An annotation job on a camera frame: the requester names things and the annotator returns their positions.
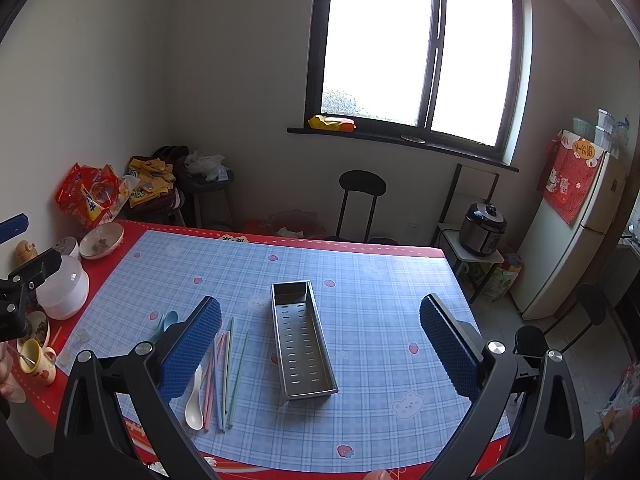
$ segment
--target yellow clothing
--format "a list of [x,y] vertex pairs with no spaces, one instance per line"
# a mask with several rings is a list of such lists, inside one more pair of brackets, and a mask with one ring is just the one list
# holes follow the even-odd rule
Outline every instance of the yellow clothing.
[[169,190],[174,187],[173,170],[172,164],[166,164],[159,158],[153,160],[132,158],[128,173],[138,177],[140,182],[131,194],[129,205],[135,207],[169,193]]

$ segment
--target white wall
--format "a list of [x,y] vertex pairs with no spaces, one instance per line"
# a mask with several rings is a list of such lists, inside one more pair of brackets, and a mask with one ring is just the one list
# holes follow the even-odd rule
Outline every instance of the white wall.
[[[520,173],[500,171],[495,195],[516,245],[538,207],[535,187],[546,144],[570,127],[571,117],[589,111],[585,46],[595,41],[564,1],[531,2],[529,97],[512,162]],[[464,160],[392,144],[286,132],[305,119],[312,0],[175,0],[172,7],[172,135],[192,148],[226,155],[236,170],[241,218],[315,210],[331,231],[340,209],[339,175],[363,169],[388,185],[378,200],[372,234],[428,241],[454,167]],[[362,236],[367,213],[368,200],[354,197],[343,234]],[[419,239],[409,238],[408,222],[422,225]]]
[[[52,202],[73,163],[122,172],[167,138],[168,5],[28,0],[0,43],[0,219],[26,213],[21,238],[39,250],[78,225]],[[17,240],[0,246],[0,276]]]
[[617,121],[628,116],[629,143],[621,160],[628,169],[640,123],[640,46],[624,46],[610,41],[597,41],[590,45],[590,75],[586,92],[591,102],[591,115],[595,123],[597,110],[610,112]]

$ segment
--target pressure cooker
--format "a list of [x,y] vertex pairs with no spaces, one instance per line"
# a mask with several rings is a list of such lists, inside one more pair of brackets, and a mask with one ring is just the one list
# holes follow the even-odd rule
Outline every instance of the pressure cooker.
[[495,252],[507,230],[507,221],[493,204],[477,202],[469,206],[460,228],[460,244],[476,256]]

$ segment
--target small white table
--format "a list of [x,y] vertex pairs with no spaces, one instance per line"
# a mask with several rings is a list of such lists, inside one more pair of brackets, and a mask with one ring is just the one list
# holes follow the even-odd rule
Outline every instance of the small white table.
[[480,295],[485,285],[489,282],[491,277],[494,275],[495,269],[498,268],[498,265],[503,263],[504,258],[500,254],[499,251],[495,251],[493,254],[489,256],[477,256],[473,253],[467,251],[462,244],[460,243],[460,226],[455,224],[438,224],[438,229],[444,239],[447,241],[449,247],[451,247],[451,251],[456,257],[456,261],[452,266],[453,272],[457,273],[458,268],[460,268],[460,264],[462,262],[473,263],[473,264],[491,264],[489,271],[484,274],[480,283],[476,283],[471,276],[469,276],[469,281],[474,288],[474,293],[469,300],[469,303],[473,303],[476,298]]

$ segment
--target metal tray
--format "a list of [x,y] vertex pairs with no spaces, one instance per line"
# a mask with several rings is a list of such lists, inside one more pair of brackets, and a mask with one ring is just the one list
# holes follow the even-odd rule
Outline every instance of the metal tray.
[[311,282],[273,283],[271,304],[285,398],[308,399],[337,393]]

